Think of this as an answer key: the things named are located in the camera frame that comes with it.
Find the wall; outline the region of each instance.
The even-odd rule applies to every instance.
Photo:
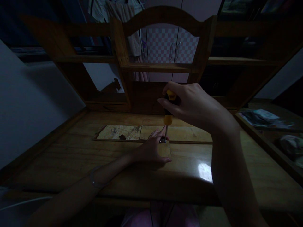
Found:
[[[99,90],[113,82],[109,64],[85,64]],[[53,62],[26,66],[0,40],[0,169],[85,104]]]
[[[255,98],[275,99],[303,76],[303,48],[259,91]]]

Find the left hand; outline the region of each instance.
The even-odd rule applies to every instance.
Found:
[[[170,158],[161,157],[158,153],[158,144],[162,137],[165,136],[166,126],[159,132],[159,129],[155,130],[148,138],[148,140],[136,148],[133,151],[133,157],[135,161],[143,162],[143,161],[154,161],[167,163],[171,162]]]

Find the desk surface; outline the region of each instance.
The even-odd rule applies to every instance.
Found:
[[[162,124],[163,116],[89,112],[5,185],[60,192],[93,167],[141,144],[93,141],[101,126]],[[172,126],[190,125],[174,119]],[[302,210],[303,189],[243,130],[241,142],[260,207]],[[212,145],[206,144],[170,144],[171,163],[163,167],[151,163],[132,165],[117,175],[99,196],[219,205],[213,184],[203,180],[209,177],[211,150]]]

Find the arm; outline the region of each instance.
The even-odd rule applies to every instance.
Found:
[[[165,127],[160,132],[155,130],[144,144],[97,169],[94,172],[94,180],[99,184],[106,184],[135,162],[170,162],[170,158],[163,158],[158,154],[158,144],[164,134]],[[27,226],[61,225],[84,208],[100,190],[94,187],[89,176],[86,176],[41,206],[31,215]]]
[[[213,139],[211,171],[215,190],[232,226],[267,226],[244,160],[240,127],[233,116],[199,84],[169,82],[181,99],[176,106],[166,99],[159,103],[179,119],[209,132]]]

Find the bracelet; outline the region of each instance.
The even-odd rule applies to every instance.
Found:
[[[97,169],[99,169],[101,166],[97,166],[97,167],[95,167],[92,171],[91,171],[91,173],[90,173],[90,175],[89,175],[89,179],[91,180],[91,183],[92,183],[92,185],[94,186],[94,187],[96,187],[96,188],[104,188],[106,185],[108,185],[108,183],[106,183],[106,184],[99,184],[99,183],[97,183],[97,182],[95,182],[95,180],[94,180],[94,172],[97,170]]]

